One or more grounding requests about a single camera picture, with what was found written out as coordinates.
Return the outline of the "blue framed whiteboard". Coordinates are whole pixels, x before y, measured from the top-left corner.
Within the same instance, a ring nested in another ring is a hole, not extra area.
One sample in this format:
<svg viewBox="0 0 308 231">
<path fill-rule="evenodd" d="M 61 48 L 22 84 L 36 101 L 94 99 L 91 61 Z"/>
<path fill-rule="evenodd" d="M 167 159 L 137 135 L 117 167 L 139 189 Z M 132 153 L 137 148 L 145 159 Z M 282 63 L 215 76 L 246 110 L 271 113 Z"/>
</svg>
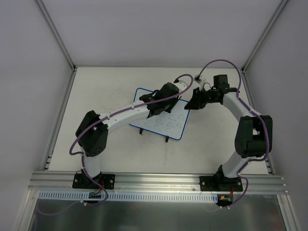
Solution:
<svg viewBox="0 0 308 231">
<path fill-rule="evenodd" d="M 190 110 L 184 109 L 184 106 L 187 103 L 188 101 L 180 99 L 171 110 L 171 113 L 162 112 L 160 115 L 135 121 L 130 123 L 130 125 L 138 128 L 139 130 L 148 131 L 179 141 L 183 136 L 190 113 Z"/>
</svg>

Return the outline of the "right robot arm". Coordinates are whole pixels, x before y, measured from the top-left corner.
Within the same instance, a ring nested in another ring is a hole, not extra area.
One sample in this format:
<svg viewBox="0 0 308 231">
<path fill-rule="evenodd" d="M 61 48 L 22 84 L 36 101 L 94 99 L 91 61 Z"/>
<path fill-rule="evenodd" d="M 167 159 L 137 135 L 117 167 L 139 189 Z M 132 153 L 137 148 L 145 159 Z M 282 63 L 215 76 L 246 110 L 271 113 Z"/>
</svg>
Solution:
<svg viewBox="0 0 308 231">
<path fill-rule="evenodd" d="M 203 192 L 243 191 L 241 172 L 252 162 L 268 158 L 272 149 L 273 120 L 252 109 L 239 95 L 238 88 L 230 87 L 227 75 L 213 77 L 214 86 L 205 90 L 201 84 L 193 90 L 192 98 L 185 109 L 200 110 L 207 104 L 220 103 L 238 121 L 235 135 L 235 151 L 229 160 L 220 165 L 211 177 L 200 176 Z"/>
</svg>

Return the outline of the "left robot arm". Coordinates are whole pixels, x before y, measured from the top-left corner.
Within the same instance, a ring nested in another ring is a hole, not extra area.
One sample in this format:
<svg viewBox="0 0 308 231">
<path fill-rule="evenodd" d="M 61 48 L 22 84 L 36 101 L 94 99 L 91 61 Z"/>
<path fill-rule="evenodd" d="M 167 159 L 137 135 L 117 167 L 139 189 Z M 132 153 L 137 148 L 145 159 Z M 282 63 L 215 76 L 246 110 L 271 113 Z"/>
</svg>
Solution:
<svg viewBox="0 0 308 231">
<path fill-rule="evenodd" d="M 87 112 L 75 132 L 76 139 L 69 148 L 71 156 L 81 155 L 81 170 L 74 175 L 75 189 L 112 189 L 108 180 L 112 174 L 104 175 L 99 164 L 100 154 L 106 149 L 109 134 L 129 123 L 171 113 L 185 92 L 186 85 L 178 80 L 168 82 L 161 89 L 139 97 L 137 101 L 117 111 L 98 114 Z"/>
</svg>

